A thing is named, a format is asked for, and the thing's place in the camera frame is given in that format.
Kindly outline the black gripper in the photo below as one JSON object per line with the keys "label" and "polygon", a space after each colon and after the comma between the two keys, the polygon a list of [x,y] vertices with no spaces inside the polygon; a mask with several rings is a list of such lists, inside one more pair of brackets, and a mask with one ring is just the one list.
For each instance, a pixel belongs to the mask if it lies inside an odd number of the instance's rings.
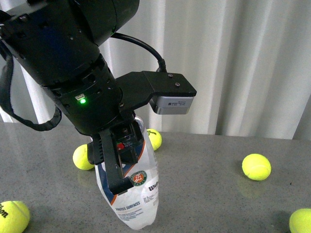
{"label": "black gripper", "polygon": [[143,144],[143,135],[133,114],[122,118],[122,91],[102,55],[86,62],[39,58],[38,83],[54,101],[56,109],[51,120],[40,124],[40,131],[51,130],[65,114],[76,130],[94,140],[91,161],[104,161],[107,184],[117,195],[134,187],[124,177],[121,163],[136,164],[136,148]]}

